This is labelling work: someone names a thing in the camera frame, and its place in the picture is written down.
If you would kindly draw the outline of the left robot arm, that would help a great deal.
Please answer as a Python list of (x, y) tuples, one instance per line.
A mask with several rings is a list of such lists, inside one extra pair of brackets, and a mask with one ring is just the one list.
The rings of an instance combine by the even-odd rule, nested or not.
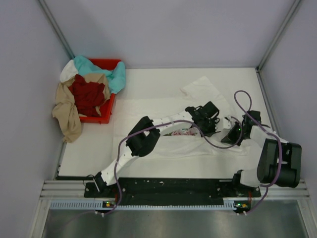
[(159, 138), (164, 135), (195, 127), (201, 137), (211, 137), (216, 133), (219, 113), (212, 102), (207, 102), (204, 106), (186, 107), (185, 110), (164, 118), (142, 117), (120, 141), (117, 158), (94, 176), (95, 191), (103, 197), (110, 195), (112, 185), (118, 182), (119, 171), (136, 159), (150, 154)]

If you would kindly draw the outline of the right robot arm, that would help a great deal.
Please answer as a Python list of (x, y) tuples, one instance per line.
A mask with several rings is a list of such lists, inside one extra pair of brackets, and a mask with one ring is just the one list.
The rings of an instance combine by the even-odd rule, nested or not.
[(234, 123), (221, 140), (229, 145), (241, 145), (250, 139), (261, 148), (258, 166), (251, 170), (239, 170), (233, 176), (232, 192), (243, 196), (250, 187), (275, 184), (279, 187), (296, 188), (300, 181), (302, 147), (276, 135), (268, 126), (262, 125), (259, 111), (247, 111), (242, 123)]

